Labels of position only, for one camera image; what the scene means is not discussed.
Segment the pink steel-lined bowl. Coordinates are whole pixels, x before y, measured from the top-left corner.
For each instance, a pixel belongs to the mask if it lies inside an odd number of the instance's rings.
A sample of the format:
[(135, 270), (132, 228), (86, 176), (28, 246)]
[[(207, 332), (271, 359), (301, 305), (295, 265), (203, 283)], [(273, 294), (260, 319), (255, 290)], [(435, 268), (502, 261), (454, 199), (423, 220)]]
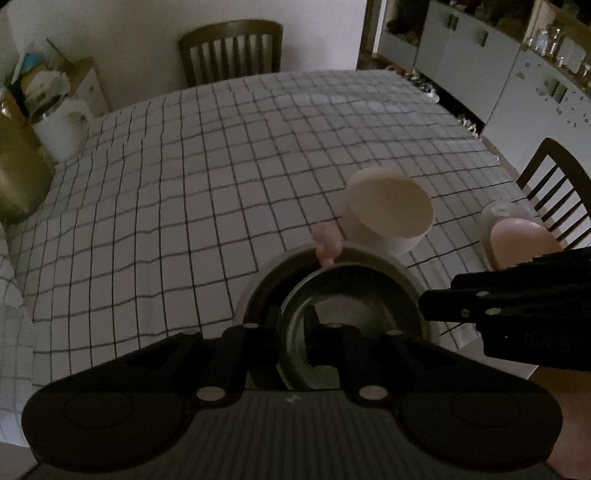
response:
[(325, 363), (338, 340), (329, 330), (374, 336), (396, 329), (412, 299), (383, 259), (348, 249), (334, 222), (312, 228), (320, 268), (298, 281), (281, 305), (286, 350), (277, 370), (288, 388), (339, 387), (334, 367)]

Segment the far wooden chair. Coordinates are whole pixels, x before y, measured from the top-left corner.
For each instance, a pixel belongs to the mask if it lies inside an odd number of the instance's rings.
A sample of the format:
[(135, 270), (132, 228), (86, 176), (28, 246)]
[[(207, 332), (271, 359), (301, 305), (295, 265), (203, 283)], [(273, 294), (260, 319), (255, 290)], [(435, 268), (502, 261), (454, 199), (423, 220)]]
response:
[(280, 71), (283, 25), (263, 19), (200, 27), (178, 42), (188, 87)]

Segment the white checkered tablecloth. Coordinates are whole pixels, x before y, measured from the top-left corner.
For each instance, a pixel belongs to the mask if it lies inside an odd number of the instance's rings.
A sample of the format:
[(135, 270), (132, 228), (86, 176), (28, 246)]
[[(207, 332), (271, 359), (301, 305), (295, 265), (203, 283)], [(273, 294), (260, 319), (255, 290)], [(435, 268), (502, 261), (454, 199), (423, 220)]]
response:
[(478, 220), (527, 206), (485, 145), (386, 70), (276, 73), (189, 88), (94, 120), (23, 222), (1, 230), (1, 440), (52, 381), (187, 329), (228, 326), (264, 264), (339, 218), (383, 166), (431, 198), (403, 263), (446, 287), (484, 269)]

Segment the wooden chair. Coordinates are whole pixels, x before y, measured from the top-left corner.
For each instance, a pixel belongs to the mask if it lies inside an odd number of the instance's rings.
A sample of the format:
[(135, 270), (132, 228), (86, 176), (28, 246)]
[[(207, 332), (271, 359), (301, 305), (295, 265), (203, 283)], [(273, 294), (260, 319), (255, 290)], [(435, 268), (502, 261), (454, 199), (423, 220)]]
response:
[(545, 138), (517, 184), (563, 249), (590, 246), (590, 176), (565, 147)]
[(200, 27), (178, 42), (188, 87), (280, 71), (283, 25), (263, 19)]

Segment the gold thermos jug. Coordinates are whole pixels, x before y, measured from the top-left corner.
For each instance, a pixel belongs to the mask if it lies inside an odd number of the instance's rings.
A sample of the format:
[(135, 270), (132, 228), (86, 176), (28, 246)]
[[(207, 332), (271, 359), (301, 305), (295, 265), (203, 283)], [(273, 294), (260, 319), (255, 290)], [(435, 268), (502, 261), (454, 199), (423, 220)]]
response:
[(40, 154), (40, 142), (20, 109), (4, 90), (1, 95), (1, 221), (18, 223), (46, 198), (53, 170)]

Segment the large white plate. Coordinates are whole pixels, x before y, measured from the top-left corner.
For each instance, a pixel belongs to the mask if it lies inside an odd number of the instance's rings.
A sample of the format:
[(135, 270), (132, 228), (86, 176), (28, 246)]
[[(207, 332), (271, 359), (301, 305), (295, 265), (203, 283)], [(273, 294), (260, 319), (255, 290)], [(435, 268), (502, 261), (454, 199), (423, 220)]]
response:
[(529, 210), (505, 201), (491, 202), (483, 209), (479, 231), (481, 247), (493, 271), (541, 256), (549, 235)]

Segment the small wooden side cabinet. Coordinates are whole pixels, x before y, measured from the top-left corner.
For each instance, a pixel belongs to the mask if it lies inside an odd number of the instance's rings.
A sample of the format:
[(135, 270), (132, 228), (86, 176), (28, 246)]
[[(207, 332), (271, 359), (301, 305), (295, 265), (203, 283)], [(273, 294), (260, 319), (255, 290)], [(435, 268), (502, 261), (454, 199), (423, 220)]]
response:
[(15, 74), (13, 72), (7, 77), (3, 89), (12, 95), (26, 118), (62, 97), (83, 101), (94, 117), (109, 112), (91, 58), (76, 61), (62, 69), (50, 70), (39, 55), (26, 54), (20, 72), (17, 76)]

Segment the pink bear-shaped plate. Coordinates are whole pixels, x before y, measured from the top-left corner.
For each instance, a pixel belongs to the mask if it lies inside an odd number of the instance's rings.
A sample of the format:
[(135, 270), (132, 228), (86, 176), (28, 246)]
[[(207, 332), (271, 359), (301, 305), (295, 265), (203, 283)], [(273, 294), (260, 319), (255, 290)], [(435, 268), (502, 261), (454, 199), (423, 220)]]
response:
[(562, 251), (560, 243), (545, 227), (523, 218), (498, 221), (488, 239), (494, 270), (505, 270)]

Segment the large stainless steel bowl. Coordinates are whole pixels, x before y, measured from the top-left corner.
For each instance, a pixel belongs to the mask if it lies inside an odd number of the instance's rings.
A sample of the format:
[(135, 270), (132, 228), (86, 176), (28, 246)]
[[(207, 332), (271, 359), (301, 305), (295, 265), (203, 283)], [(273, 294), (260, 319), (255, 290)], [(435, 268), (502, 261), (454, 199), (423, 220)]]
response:
[(304, 311), (323, 324), (342, 324), (373, 336), (390, 330), (439, 341), (437, 325), (418, 310), (424, 287), (393, 257), (349, 243), (334, 265), (322, 268), (315, 247), (304, 245), (263, 266), (238, 301), (235, 323), (270, 329), (263, 358), (249, 372), (260, 390), (328, 390), (339, 386), (335, 368), (312, 366), (304, 341)]

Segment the white electric kettle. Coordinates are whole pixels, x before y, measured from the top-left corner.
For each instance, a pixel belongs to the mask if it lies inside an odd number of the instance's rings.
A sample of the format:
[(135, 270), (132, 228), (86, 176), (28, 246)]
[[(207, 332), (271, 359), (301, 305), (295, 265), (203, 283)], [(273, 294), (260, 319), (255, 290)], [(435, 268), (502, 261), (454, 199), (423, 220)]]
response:
[(56, 162), (76, 156), (93, 114), (80, 99), (54, 96), (32, 117), (32, 128), (49, 156)]

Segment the white cabinet wall unit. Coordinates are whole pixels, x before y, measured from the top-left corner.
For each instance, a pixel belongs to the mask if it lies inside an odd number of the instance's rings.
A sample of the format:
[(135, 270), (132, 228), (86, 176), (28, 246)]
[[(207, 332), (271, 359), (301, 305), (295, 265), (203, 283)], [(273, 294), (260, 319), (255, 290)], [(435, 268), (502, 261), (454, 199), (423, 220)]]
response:
[(590, 166), (590, 28), (564, 1), (388, 1), (376, 52), (483, 126), (514, 169), (545, 138)]

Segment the cream white bowl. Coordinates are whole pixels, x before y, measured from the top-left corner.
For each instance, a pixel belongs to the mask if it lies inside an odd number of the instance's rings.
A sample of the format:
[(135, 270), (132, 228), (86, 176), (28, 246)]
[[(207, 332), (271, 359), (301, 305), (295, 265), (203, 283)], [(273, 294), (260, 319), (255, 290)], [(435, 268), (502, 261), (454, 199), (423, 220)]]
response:
[(427, 192), (392, 168), (362, 169), (346, 184), (341, 216), (346, 240), (402, 256), (419, 244), (434, 221)]

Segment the right wooden chair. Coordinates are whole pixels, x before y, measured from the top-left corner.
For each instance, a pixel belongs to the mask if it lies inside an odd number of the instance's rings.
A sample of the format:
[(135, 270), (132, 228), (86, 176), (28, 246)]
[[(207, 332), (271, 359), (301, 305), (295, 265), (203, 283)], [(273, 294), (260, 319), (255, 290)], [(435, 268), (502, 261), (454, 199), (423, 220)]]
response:
[(565, 147), (545, 138), (517, 184), (563, 249), (590, 246), (590, 176)]

